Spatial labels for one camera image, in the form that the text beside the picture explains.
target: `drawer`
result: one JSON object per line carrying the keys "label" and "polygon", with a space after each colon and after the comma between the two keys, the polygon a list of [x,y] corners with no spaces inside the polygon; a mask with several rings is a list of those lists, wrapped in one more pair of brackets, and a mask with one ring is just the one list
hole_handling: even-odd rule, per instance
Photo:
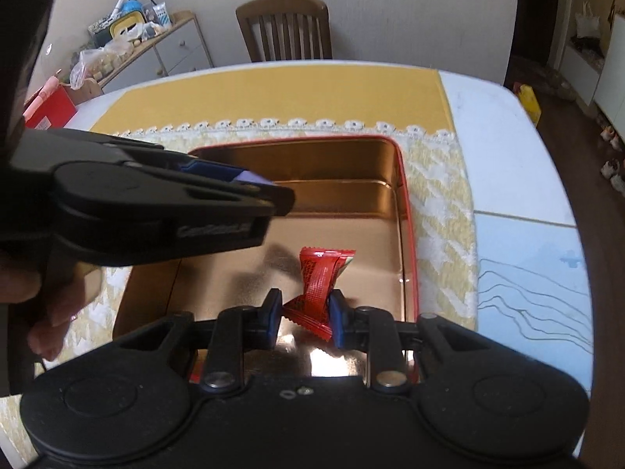
{"label": "drawer", "polygon": [[170,70],[170,75],[194,72],[196,70],[202,70],[203,68],[211,68],[211,64],[208,61],[208,56],[206,56],[204,47],[200,46],[177,64],[176,67],[172,68]]}
{"label": "drawer", "polygon": [[168,72],[202,45],[195,21],[189,21],[162,39],[155,48]]}
{"label": "drawer", "polygon": [[153,81],[165,75],[154,49],[148,49],[111,79],[109,83],[105,84],[102,91],[111,93],[145,81]]}

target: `red box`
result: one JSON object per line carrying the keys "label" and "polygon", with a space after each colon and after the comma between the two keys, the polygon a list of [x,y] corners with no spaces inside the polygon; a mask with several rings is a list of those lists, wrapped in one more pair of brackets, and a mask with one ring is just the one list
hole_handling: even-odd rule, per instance
{"label": "red box", "polygon": [[50,127],[64,127],[74,114],[76,114],[76,107],[63,87],[59,86],[26,121],[26,127],[42,130]]}

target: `chair backrest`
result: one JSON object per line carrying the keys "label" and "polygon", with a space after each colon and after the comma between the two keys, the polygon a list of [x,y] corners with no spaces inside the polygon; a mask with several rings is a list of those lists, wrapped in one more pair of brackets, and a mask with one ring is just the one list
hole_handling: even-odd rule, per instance
{"label": "chair backrest", "polygon": [[253,62],[332,59],[327,6],[321,0],[253,0],[236,9],[236,17]]}

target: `screw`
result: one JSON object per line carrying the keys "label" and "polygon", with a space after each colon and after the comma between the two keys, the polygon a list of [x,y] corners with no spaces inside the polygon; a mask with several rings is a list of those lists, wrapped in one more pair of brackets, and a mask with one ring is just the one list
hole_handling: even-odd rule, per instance
{"label": "screw", "polygon": [[230,372],[211,372],[204,378],[204,384],[220,390],[234,384],[234,376]]}
{"label": "screw", "polygon": [[293,390],[282,390],[280,393],[278,393],[282,398],[285,398],[287,400],[292,400],[294,399],[297,395],[297,393],[295,393]]}
{"label": "screw", "polygon": [[398,388],[405,385],[407,380],[404,372],[397,370],[385,370],[376,376],[377,383],[385,388]]}
{"label": "screw", "polygon": [[302,386],[298,388],[298,393],[301,395],[312,395],[314,393],[313,388]]}

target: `red candy wrapper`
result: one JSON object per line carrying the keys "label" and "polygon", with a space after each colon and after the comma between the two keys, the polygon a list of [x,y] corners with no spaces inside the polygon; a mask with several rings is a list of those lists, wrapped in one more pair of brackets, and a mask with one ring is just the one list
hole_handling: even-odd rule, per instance
{"label": "red candy wrapper", "polygon": [[332,329],[327,313],[327,297],[354,255],[354,250],[302,248],[299,262],[304,279],[304,294],[283,305],[282,315],[326,342],[329,341]]}

